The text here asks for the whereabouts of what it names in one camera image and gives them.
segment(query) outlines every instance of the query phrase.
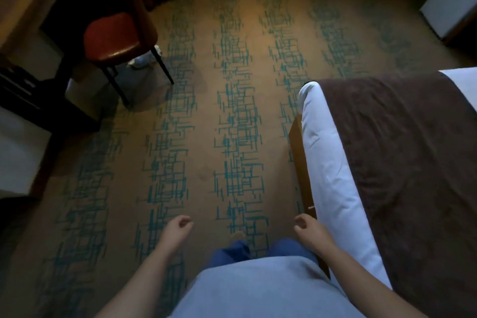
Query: forearm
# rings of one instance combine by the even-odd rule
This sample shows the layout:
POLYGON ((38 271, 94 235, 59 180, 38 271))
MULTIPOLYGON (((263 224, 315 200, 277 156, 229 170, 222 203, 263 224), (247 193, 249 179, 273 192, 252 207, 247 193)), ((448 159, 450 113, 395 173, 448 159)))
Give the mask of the forearm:
POLYGON ((154 250, 124 288, 95 318, 151 318, 161 294, 168 257, 154 250))
POLYGON ((367 318, 426 317, 337 246, 331 247, 322 257, 350 302, 367 318))

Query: brown bed runner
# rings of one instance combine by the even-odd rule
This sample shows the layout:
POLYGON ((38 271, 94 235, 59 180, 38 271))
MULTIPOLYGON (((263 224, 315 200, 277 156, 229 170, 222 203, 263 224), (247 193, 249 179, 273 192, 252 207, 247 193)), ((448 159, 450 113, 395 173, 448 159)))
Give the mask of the brown bed runner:
POLYGON ((477 113, 440 72, 319 81, 393 289, 477 317, 477 113))

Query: bed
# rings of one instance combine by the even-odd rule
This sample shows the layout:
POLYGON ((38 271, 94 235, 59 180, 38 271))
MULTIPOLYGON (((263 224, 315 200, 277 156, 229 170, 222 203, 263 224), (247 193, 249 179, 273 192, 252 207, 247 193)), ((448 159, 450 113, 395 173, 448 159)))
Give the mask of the bed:
POLYGON ((477 316, 476 109, 477 68, 313 81, 289 132, 306 212, 430 317, 477 316))

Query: person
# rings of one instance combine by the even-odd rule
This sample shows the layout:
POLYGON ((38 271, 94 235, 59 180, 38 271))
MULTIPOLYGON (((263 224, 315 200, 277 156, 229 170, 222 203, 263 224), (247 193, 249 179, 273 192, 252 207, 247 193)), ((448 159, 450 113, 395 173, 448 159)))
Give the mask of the person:
MULTIPOLYGON (((362 317, 423 318, 419 310, 368 273, 334 242, 316 219, 295 218, 300 243, 285 239, 267 257, 250 259, 245 241, 218 250, 178 303, 172 317, 362 317), (317 264, 319 255, 343 292, 317 264)), ((96 318, 151 318, 168 261, 194 223, 178 216, 124 288, 96 318)))

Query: black chair leg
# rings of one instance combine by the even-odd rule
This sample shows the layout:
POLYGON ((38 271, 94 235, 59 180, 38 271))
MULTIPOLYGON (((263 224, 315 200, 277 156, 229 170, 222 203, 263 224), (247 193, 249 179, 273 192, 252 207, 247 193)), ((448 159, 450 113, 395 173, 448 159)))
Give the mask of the black chair leg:
POLYGON ((104 75, 106 76, 106 78, 108 78, 109 80, 109 83, 111 83, 111 85, 114 87, 114 89, 116 90, 116 92, 118 93, 119 97, 121 97, 122 99, 122 102, 124 103, 125 106, 127 106, 129 104, 129 101, 127 100, 126 96, 124 95, 123 91, 121 90, 121 88, 119 88, 118 84, 116 83, 116 80, 115 78, 109 73, 108 69, 107 68, 101 68, 101 70, 103 71, 104 75))
POLYGON ((152 54, 154 55, 154 57, 156 58, 156 61, 158 61, 159 65, 161 66, 161 68, 162 68, 162 70, 164 71, 164 73, 165 73, 165 75, 167 76, 167 78, 169 78, 169 80, 171 81, 171 84, 174 84, 174 81, 172 80, 172 77, 171 77, 171 75, 169 74, 169 71, 168 71, 167 68, 165 67, 164 62, 163 62, 162 59, 161 59, 161 56, 159 56, 159 53, 158 53, 158 51, 156 50, 156 46, 153 46, 153 47, 152 47, 151 52, 152 52, 152 54))

